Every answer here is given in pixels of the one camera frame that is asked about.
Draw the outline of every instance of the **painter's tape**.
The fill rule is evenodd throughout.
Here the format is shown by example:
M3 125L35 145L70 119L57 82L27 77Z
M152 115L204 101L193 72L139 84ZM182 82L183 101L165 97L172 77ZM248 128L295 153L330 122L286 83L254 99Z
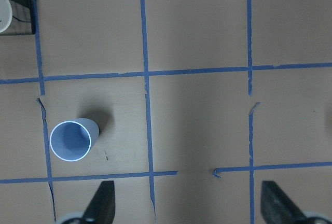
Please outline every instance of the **painter's tape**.
M250 192L250 224L255 223L255 178L254 178L254 112L261 102L257 102L249 113L249 192Z
M248 94L252 95L253 90L253 58L252 58L252 3L247 0L247 48L248 48Z
M281 169L297 169L297 168L300 169L300 168L327 167L327 166L332 166L332 162L260 165L260 166L253 166L252 169L249 166L244 166L244 167L221 167L221 168L216 168L213 173L250 171L250 170L263 171L263 170L281 170Z
M248 71L248 67L215 67L215 68L197 68L197 69L182 69L182 70L149 71L149 75L150 76L157 76L157 75L188 75L188 74L243 72L243 71Z
M37 99L38 104L41 107L41 118L43 119L43 126L44 126L44 148L45 148L45 158L46 158L46 170L47 170L47 179L48 185L51 190L52 195L52 203L53 203L53 214L54 214L54 221L57 220L56 215L56 207L54 204L54 194L53 194L53 180L52 180L52 168L51 168L51 158L50 158L50 149L48 146L48 130L47 130L47 122L46 122L46 110L40 98Z
M154 176L175 176L177 175L177 173L178 171L160 171L160 172L154 172ZM148 177L148 176L150 176L150 172L53 177L52 181L78 181L78 180L97 180L97 179L114 179L114 178L128 178L128 177ZM47 182L48 180L49 179L47 177L2 179L0 180L0 184L39 183L39 182Z
M253 66L253 70L273 70L273 69L298 69L298 68L319 68L319 67L332 67L332 63L305 63L305 64L282 64L274 65L261 65Z
M153 162L152 134L151 134L151 109L150 109L150 85L149 85L146 13L145 13L145 0L140 0L140 1L141 1L141 18L142 18L142 37L143 37L142 44L143 44L144 81L145 81L145 91L146 91L145 108L146 108L147 148L148 148L148 162L149 162L149 183L150 183L150 197L155 212L156 211L155 180L154 180L154 162Z
M39 78L33 77L33 78L0 80L0 84L17 84L17 83L30 83L30 82L39 82Z
M123 74L107 73L107 74L85 74L85 75L57 75L57 76L46 76L44 77L44 81L139 77L139 76L141 77L144 76L144 72L129 72Z
M38 75L39 75L40 94L45 95L44 76L43 76L43 70L42 70L42 67L43 67L42 53L41 53L42 51L40 48L37 0L32 0L32 2L33 2L35 25L36 25L35 42L36 42L36 54L37 54L37 66L38 66Z
M215 170L213 171L212 175L213 175L214 177L221 178L221 176L219 176L217 173L218 173L218 169L215 169Z

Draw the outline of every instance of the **blue tape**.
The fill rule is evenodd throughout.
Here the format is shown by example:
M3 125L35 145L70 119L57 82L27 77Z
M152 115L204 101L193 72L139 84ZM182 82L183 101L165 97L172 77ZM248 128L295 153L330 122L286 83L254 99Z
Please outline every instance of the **blue tape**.
M44 81L119 78L119 77L136 77L136 76L137 77L144 76L144 72L129 72L124 74L107 73L107 74L85 74L85 75L56 75L56 76L46 76L44 77Z
M315 163L290 163L290 164L273 164L273 165L260 165L253 166L253 171L263 171L263 170L281 170L281 169L296 169L296 168L310 168L310 167L326 167L332 166L332 162L315 162ZM236 171L250 171L251 167L221 167L216 168L214 173L222 172L236 172Z
M252 95L253 83L253 58L252 58L252 27L251 27L251 0L247 0L247 45L248 45L248 94Z
M146 176L150 176L150 173L140 172L140 173L91 175L91 176L64 176L64 177L53 177L53 181L98 180L98 179L115 179L115 178L146 177Z
M160 172L154 172L154 176L175 176L177 175L177 173L178 171L160 171ZM91 176L52 177L52 181L78 181L78 180L113 179L113 178L128 178L128 177L147 177L147 176L150 176L150 172L91 175ZM48 182L48 180L49 179L47 177L2 179L0 180L0 184L39 183L39 182Z
M45 148L45 159L46 159L46 170L47 170L47 179L48 179L48 185L51 190L52 195L52 202L53 202L53 214L54 214L54 221L57 220L56 215L56 207L54 204L54 194L53 194L53 180L52 180L52 168L51 168L51 157L50 157L50 149L48 145L48 130L47 130L47 122L46 122L46 110L44 108L44 105L40 98L37 99L37 102L39 103L41 107L41 117L43 119L43 126L44 126L44 148Z
M1 84L29 83L29 82L39 82L39 78L34 77L34 78L0 80L0 85Z
M250 188L250 224L255 224L255 178L254 171L249 173L249 188Z
M244 166L244 167L221 167L221 168L216 168L213 173L249 171L249 170L250 170L249 166Z
M154 172L154 176L176 176L178 171L161 171Z
M149 82L149 63L148 63L148 49L147 49L147 32L146 32L146 15L145 15L145 0L141 0L141 18L142 18L142 36L143 36L143 61L144 61L144 80L145 80L145 105L146 105L146 127L147 127L147 146L148 146L148 161L149 161L149 182L150 182L150 197L155 209L155 180L154 180L154 162L152 151L152 134L151 134L151 109L150 109L150 82Z
M187 75L187 74L204 74L204 73L221 73L221 72L242 72L248 71L248 67L216 67L216 68L198 68L183 70L166 70L150 71L150 76L156 75Z
M261 65L261 66L253 66L253 70L297 69L297 68L319 68L319 67L332 67L332 63L282 64L279 66Z
M38 65L38 75L39 75L39 86L40 86L40 94L45 95L45 85L44 85L44 76L43 76L43 63L42 63L42 51L40 48L40 34L39 34L39 21L38 21L38 8L37 8L37 0L33 1L33 9L35 15L35 24L36 24L36 34L35 34L35 42L36 42L36 54L37 54L37 65Z
M256 171L261 171L261 170L280 170L280 169L324 167L324 166L332 166L332 162L262 165L262 166L256 166L256 167L254 167L254 170L256 170Z
M249 188L250 188L250 223L255 224L255 178L254 178L254 112L260 102L257 102L249 113Z
M41 107L41 117L43 119L44 125L44 147L45 147L45 158L46 158L46 169L47 169L47 177L50 181L52 181L52 168L51 168L51 158L50 158L50 149L48 145L48 130L47 130L47 122L46 122L46 110L40 98L37 99Z
M217 171L217 169L215 169L215 170L213 171L212 175L213 175L214 177L221 178L221 176L219 176L217 173L218 173L218 171Z
M23 184L23 183L42 183L47 182L48 178L22 178L22 179L2 179L0 184Z

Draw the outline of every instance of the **floor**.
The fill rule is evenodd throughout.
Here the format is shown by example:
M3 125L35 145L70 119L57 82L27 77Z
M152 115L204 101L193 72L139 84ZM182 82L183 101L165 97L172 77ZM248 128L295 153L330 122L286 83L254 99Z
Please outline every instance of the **floor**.
M0 36L0 222L54 223L103 180L116 224L263 224L263 180L332 217L330 2L35 1L36 35ZM48 136L78 117L100 138L65 162Z

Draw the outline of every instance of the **paper cup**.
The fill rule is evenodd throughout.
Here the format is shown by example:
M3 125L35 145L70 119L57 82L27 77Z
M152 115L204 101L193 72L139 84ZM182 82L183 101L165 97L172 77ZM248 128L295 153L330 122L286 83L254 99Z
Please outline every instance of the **paper cup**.
M9 0L0 0L0 33L8 29L12 20L12 8Z
M58 124L51 132L54 154L68 162L85 157L99 136L98 125L91 119L73 119Z

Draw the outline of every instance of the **wire basket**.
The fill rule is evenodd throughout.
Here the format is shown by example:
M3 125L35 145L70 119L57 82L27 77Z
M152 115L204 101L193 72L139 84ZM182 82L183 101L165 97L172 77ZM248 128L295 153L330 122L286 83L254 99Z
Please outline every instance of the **wire basket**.
M35 34L32 0L0 0L0 35Z

